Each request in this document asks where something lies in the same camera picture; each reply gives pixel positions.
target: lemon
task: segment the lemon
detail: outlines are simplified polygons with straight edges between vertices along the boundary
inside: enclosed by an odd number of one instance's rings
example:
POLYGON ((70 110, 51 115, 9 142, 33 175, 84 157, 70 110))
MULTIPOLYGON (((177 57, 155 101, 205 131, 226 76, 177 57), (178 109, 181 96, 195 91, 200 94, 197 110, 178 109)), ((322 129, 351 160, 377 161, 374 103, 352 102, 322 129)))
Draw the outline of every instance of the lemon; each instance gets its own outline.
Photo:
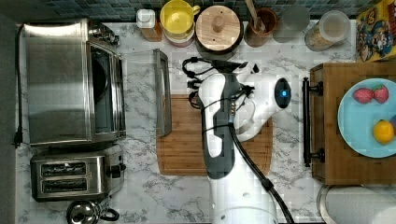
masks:
POLYGON ((395 132, 392 124, 389 121, 381 119, 374 126, 373 135, 376 141, 382 145, 386 145, 393 140, 395 132))

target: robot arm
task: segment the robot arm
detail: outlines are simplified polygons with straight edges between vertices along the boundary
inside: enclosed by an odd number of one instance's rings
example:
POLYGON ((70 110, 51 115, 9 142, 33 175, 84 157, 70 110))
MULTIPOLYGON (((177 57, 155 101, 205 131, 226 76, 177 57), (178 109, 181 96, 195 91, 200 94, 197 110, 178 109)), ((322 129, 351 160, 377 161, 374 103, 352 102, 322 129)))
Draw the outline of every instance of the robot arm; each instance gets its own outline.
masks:
POLYGON ((229 126, 233 124, 239 141, 253 138, 269 118, 288 106, 290 86, 285 78, 261 75, 253 68, 244 63, 232 74, 212 75, 198 90, 215 224, 277 223, 273 195, 238 151, 229 126), (241 86, 254 88, 253 93, 233 99, 241 86))

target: cereal box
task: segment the cereal box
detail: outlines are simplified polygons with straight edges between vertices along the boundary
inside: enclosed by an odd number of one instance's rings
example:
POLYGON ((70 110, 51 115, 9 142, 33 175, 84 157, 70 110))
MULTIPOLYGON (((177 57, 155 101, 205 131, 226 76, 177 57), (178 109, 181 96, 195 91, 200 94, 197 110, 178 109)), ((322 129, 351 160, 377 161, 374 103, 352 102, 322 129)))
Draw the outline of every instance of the cereal box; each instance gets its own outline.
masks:
POLYGON ((356 19, 358 62, 396 59, 396 0, 382 0, 356 19))

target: yellow cup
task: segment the yellow cup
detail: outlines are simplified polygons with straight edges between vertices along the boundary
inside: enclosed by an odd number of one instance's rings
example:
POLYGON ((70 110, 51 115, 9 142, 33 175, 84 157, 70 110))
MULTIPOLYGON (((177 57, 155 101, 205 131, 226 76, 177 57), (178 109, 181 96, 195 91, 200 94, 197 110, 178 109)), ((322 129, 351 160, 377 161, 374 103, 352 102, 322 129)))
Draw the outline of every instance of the yellow cup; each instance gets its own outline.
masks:
POLYGON ((185 38, 191 33, 194 15, 200 10, 199 6, 191 7, 182 0, 172 0, 166 3, 160 14, 163 29, 173 38, 185 38))

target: wooden lid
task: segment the wooden lid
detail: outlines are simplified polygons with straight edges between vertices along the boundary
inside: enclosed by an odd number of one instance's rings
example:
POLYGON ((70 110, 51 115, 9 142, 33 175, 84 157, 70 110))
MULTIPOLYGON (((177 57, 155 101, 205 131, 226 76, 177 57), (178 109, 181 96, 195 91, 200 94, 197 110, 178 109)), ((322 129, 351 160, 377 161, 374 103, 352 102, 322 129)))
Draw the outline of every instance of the wooden lid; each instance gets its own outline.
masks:
POLYGON ((213 6, 204 10, 195 23, 201 44, 211 50, 229 49, 241 33, 238 16, 227 7, 213 6))

